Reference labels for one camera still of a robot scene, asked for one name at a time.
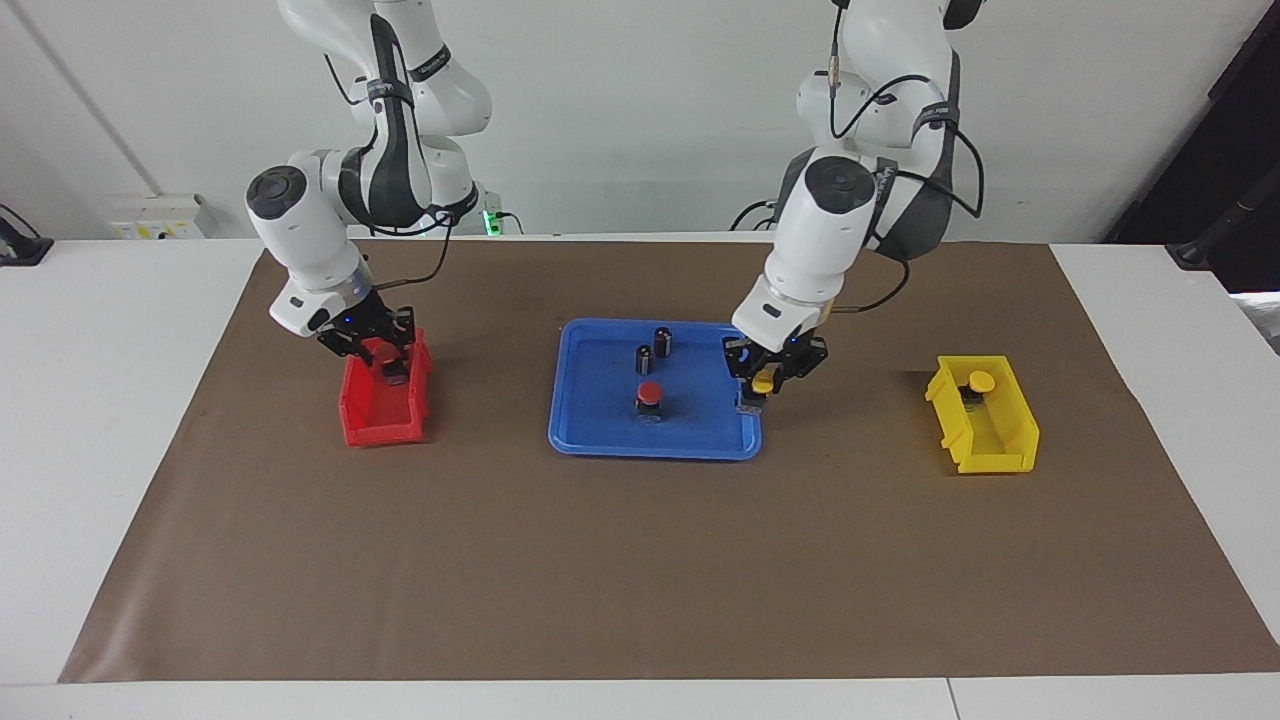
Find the blue plastic tray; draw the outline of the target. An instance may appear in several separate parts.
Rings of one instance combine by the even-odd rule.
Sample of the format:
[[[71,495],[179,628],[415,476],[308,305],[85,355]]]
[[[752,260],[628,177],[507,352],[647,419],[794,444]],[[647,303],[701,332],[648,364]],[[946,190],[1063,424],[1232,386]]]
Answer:
[[[654,329],[671,328],[669,357],[653,373],[635,372],[635,350]],[[561,332],[550,400],[548,439],[561,454],[744,461],[763,441],[758,416],[737,411],[739,380],[726,366],[723,342],[737,340],[728,324],[709,322],[579,318]],[[643,421],[635,393],[644,380],[664,389],[660,421]]]

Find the red plastic bin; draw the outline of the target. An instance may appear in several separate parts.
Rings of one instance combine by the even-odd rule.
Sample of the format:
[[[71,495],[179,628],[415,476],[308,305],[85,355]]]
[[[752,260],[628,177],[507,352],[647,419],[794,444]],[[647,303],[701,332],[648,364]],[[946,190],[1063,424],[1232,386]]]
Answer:
[[[429,384],[434,370],[424,331],[415,332],[407,351],[408,379],[388,384],[378,366],[357,356],[346,359],[339,416],[349,447],[413,445],[426,436]]]

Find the yellow plastic bin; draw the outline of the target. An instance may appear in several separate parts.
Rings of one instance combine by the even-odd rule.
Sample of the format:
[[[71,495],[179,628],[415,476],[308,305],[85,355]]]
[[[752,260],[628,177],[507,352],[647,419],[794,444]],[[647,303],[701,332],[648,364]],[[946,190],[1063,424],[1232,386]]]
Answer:
[[[970,372],[995,375],[996,389],[968,411],[957,387]],[[1036,465],[1041,429],[1007,357],[941,355],[925,388],[940,425],[940,446],[960,474],[1028,473]]]

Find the white power strip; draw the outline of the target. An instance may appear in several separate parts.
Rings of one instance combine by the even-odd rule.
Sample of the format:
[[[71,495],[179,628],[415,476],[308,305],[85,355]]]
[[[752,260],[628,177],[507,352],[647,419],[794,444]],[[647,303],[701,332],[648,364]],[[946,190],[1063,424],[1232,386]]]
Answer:
[[[212,219],[196,193],[115,196],[108,208],[108,223],[122,240],[207,240]]]

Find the brown paper mat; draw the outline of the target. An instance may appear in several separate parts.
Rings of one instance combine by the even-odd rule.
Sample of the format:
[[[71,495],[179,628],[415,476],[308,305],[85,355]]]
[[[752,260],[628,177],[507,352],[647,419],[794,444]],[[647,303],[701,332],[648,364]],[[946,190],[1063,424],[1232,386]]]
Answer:
[[[579,316],[714,320],[765,249],[457,243],[416,306],[428,441],[344,446],[340,361],[260,258],[63,682],[1023,676],[1280,670],[1043,245],[946,243],[824,328],[746,462],[568,457]],[[960,474],[925,388],[1007,357],[1028,473]]]

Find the black stand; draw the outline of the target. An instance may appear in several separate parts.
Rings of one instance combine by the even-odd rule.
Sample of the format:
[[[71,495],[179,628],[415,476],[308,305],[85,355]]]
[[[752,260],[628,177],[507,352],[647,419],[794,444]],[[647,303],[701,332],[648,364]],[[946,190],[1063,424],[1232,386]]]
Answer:
[[[1268,170],[1251,183],[1193,240],[1166,243],[1164,247],[1180,269],[1210,272],[1212,269],[1212,252],[1222,243],[1249,229],[1276,197],[1280,197],[1280,160],[1276,160]]]

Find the grey flat object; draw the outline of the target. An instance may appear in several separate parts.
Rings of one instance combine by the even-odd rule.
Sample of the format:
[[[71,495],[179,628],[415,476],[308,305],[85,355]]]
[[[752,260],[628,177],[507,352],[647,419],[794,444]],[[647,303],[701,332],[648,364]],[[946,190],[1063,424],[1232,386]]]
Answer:
[[[1230,297],[1280,356],[1280,291],[1230,293]]]

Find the black panel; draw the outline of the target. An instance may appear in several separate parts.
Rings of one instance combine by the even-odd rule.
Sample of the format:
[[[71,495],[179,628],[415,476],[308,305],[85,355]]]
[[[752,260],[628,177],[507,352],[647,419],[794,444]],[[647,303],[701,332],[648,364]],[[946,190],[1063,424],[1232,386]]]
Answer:
[[[1114,223],[1111,245],[1193,240],[1280,160],[1280,0],[1208,92],[1210,105],[1148,190]],[[1231,293],[1280,291],[1280,197],[1211,255]]]

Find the black clamp mount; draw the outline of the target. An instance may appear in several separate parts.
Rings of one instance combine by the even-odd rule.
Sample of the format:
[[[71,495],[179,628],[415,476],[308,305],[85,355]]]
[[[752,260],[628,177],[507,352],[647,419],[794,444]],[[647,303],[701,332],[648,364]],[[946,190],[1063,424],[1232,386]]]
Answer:
[[[0,202],[0,266],[37,266],[56,243]]]

